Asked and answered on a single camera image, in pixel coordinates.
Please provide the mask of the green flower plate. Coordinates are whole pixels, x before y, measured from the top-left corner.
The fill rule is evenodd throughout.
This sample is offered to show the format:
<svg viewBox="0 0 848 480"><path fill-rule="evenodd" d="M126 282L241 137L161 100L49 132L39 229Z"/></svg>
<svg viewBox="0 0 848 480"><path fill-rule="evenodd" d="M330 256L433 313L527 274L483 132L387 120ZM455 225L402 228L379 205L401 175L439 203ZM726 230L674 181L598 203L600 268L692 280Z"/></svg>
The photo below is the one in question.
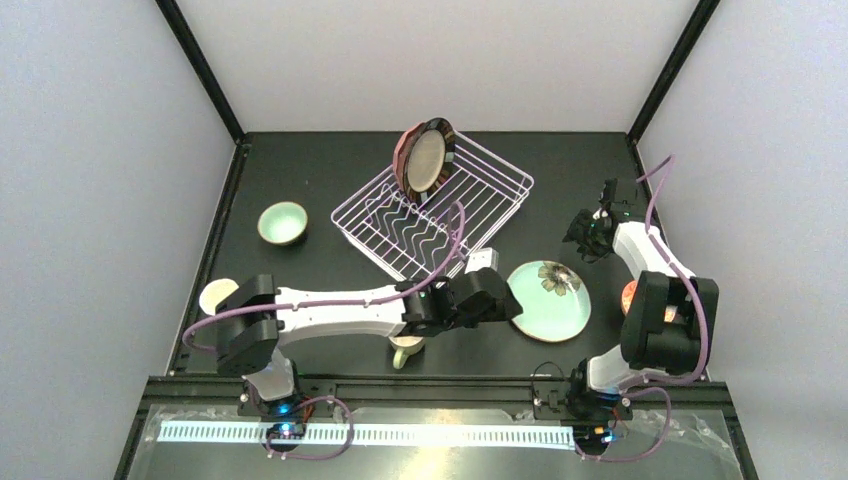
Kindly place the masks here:
<svg viewBox="0 0 848 480"><path fill-rule="evenodd" d="M512 324L524 335L546 343L578 336L591 316L591 300L583 280L567 266L550 260L524 263L507 283L523 312Z"/></svg>

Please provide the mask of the white wire dish rack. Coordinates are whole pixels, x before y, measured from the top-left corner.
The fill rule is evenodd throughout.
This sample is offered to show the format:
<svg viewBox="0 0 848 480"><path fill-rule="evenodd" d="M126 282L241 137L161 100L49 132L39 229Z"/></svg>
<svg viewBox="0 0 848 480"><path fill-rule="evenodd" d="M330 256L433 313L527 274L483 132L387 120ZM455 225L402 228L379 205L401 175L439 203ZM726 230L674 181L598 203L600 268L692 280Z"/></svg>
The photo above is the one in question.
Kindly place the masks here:
<svg viewBox="0 0 848 480"><path fill-rule="evenodd" d="M441 264L458 227L455 202L465 223L457 255L443 268L453 276L460 262L487 243L520 209L534 178L519 167L459 133L455 173L434 196L415 205L387 166L344 200L330 219L345 239L395 280L422 278Z"/></svg>

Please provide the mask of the dark striped plate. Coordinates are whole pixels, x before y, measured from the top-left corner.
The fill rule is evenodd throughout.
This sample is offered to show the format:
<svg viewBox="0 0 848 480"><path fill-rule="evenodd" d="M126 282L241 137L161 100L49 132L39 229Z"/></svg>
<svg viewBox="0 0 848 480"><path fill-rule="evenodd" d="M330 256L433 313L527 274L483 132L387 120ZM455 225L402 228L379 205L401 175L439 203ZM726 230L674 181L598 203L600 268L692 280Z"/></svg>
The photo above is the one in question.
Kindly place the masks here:
<svg viewBox="0 0 848 480"><path fill-rule="evenodd" d="M401 149L401 193L414 205L425 204L455 171L456 133L445 118L424 121Z"/></svg>

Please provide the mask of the pink polka dot plate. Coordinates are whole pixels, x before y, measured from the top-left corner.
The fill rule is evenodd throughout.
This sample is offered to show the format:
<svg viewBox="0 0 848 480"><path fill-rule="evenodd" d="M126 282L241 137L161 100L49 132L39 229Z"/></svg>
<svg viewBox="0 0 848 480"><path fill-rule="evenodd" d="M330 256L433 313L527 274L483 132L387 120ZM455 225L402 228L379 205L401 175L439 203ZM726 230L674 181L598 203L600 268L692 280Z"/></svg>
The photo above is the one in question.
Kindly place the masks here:
<svg viewBox="0 0 848 480"><path fill-rule="evenodd" d="M402 174L402 166L401 166L401 149L410 137L411 134L415 133L423 126L423 122L419 122L418 124L412 126L405 132L401 134L399 137L393 151L392 156L392 173L394 174L397 185L402 188L403 187L403 174Z"/></svg>

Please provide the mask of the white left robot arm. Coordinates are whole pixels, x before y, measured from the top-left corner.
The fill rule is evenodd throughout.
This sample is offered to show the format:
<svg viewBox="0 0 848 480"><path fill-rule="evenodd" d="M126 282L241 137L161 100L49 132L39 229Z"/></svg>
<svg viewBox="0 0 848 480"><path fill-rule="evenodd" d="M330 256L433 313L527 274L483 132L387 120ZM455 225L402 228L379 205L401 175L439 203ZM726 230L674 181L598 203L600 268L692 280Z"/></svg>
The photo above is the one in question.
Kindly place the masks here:
<svg viewBox="0 0 848 480"><path fill-rule="evenodd" d="M273 294L270 276L258 280L259 294L237 293L243 304L219 304L214 353L219 375L245 380L269 403L300 393L296 365L281 350L285 345L344 335L434 337L507 322L523 311L508 283L489 267L348 292L282 288Z"/></svg>

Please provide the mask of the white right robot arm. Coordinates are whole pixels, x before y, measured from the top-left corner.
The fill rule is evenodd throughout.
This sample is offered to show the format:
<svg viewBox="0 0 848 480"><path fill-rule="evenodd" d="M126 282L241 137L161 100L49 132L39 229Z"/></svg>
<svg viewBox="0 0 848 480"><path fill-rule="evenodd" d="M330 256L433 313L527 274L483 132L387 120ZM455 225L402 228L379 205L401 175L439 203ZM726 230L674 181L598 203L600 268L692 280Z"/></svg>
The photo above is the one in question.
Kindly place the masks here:
<svg viewBox="0 0 848 480"><path fill-rule="evenodd" d="M598 208L581 210L563 239L586 262L617 256L636 281L618 345L571 372L566 407L580 419L611 412L633 387L692 383L709 361L719 287L681 264L635 197L606 180Z"/></svg>

